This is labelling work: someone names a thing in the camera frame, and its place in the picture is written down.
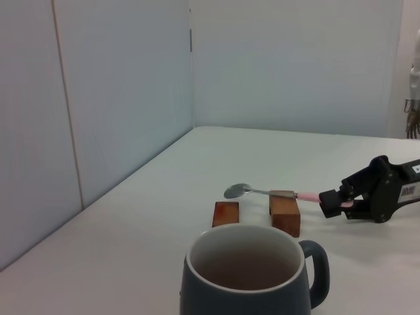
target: wall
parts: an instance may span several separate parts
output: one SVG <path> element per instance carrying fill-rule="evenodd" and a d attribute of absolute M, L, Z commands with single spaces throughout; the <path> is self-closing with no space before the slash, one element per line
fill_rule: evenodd
<path fill-rule="evenodd" d="M 0 2 L 0 270 L 81 210 L 48 0 Z"/>
<path fill-rule="evenodd" d="M 56 0 L 85 205 L 192 128 L 188 0 Z"/>
<path fill-rule="evenodd" d="M 402 0 L 191 0 L 196 125 L 385 136 Z"/>
<path fill-rule="evenodd" d="M 418 30 L 420 30 L 420 1 L 404 0 L 400 42 L 395 61 L 388 112 L 388 137 L 406 138 L 407 114 L 404 113 L 404 100 L 410 97 L 410 69 Z"/>

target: mug rim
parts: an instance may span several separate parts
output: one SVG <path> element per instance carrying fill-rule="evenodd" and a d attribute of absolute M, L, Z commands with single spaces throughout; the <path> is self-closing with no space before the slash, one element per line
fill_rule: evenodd
<path fill-rule="evenodd" d="M 300 263 L 299 263 L 299 267 L 298 267 L 296 273 L 294 273 L 294 275 L 292 277 L 290 277 L 290 279 L 288 279 L 287 281 L 285 281 L 285 282 L 283 282 L 279 285 L 276 285 L 274 287 L 269 287 L 269 288 L 266 288 L 266 289 L 260 289 L 260 290 L 230 289 L 229 287 L 223 287 L 221 285 L 210 282 L 209 280 L 202 277 L 197 272 L 197 270 L 192 266 L 192 263 L 191 263 L 191 251 L 193 250 L 193 248 L 197 245 L 197 243 L 204 236 L 208 236 L 209 234 L 217 233 L 219 230 L 230 229 L 230 228 L 239 228 L 239 227 L 240 228 L 249 227 L 249 228 L 259 228 L 261 230 L 269 230 L 271 232 L 275 232 L 275 233 L 279 234 L 280 236 L 283 236 L 284 238 L 286 238 L 289 241 L 289 243 L 292 243 L 293 246 L 297 249 L 297 251 L 299 253 L 299 256 L 300 256 Z M 303 266 L 305 265 L 305 256 L 303 254 L 302 247 L 299 245 L 299 243 L 292 236 L 290 236 L 288 233 L 286 233 L 284 231 L 281 231 L 277 228 L 273 228 L 272 226 L 260 226 L 260 225 L 255 225 L 255 224 L 232 223 L 232 224 L 225 224 L 225 225 L 217 226 L 215 228 L 211 228 L 210 230 L 208 230 L 206 232 L 201 233 L 200 236 L 194 241 L 194 243 L 191 245 L 191 247 L 187 251 L 186 263 L 187 263 L 189 269 L 191 270 L 191 272 L 194 274 L 194 276 L 197 279 L 201 280 L 202 282 L 204 282 L 207 285 L 210 285 L 211 287 L 214 287 L 215 289 L 223 290 L 223 291 L 230 292 L 230 293 L 256 294 L 256 293 L 273 292 L 273 291 L 275 291 L 277 289 L 281 289 L 281 288 L 289 285 L 293 281 L 295 281 L 299 277 L 299 275 L 301 274 L 301 272 L 303 270 Z"/>

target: white table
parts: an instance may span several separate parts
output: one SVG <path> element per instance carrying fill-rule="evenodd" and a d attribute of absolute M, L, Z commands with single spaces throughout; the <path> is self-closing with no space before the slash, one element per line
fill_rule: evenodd
<path fill-rule="evenodd" d="M 381 154 L 411 161 L 420 143 L 194 129 L 0 274 L 0 314 L 178 314 L 184 254 L 226 187 L 337 189 Z M 331 265 L 330 294 L 313 314 L 419 313 L 418 204 L 384 224 L 299 207 L 301 239 L 323 245 Z M 241 222 L 269 224 L 264 196 L 244 197 L 240 211 Z"/>

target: metal spoon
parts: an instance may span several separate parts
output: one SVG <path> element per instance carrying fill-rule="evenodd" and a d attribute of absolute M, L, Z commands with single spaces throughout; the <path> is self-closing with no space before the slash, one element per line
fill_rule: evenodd
<path fill-rule="evenodd" d="M 250 192 L 255 192 L 257 194 L 263 194 L 263 195 L 268 195 L 268 196 L 277 196 L 277 197 L 281 197 L 285 199 L 293 199 L 293 200 L 300 199 L 300 200 L 305 200 L 305 201 L 310 201 L 310 202 L 321 203 L 320 197 L 318 194 L 297 193 L 292 190 L 271 190 L 271 191 L 258 190 L 258 189 L 253 189 L 248 184 L 233 185 L 225 190 L 223 196 L 226 199 L 234 199 L 234 198 L 241 197 L 245 194 L 248 194 Z M 353 201 L 344 202 L 341 204 L 341 207 L 344 207 L 344 208 L 349 208 L 352 206 L 353 206 Z"/>

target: mug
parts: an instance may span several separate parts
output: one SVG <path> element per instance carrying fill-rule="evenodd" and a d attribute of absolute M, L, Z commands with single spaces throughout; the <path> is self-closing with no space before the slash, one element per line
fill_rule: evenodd
<path fill-rule="evenodd" d="M 203 233 L 187 252 L 180 315 L 308 315 L 328 291 L 328 258 L 319 244 L 298 243 L 273 227 L 227 224 Z"/>

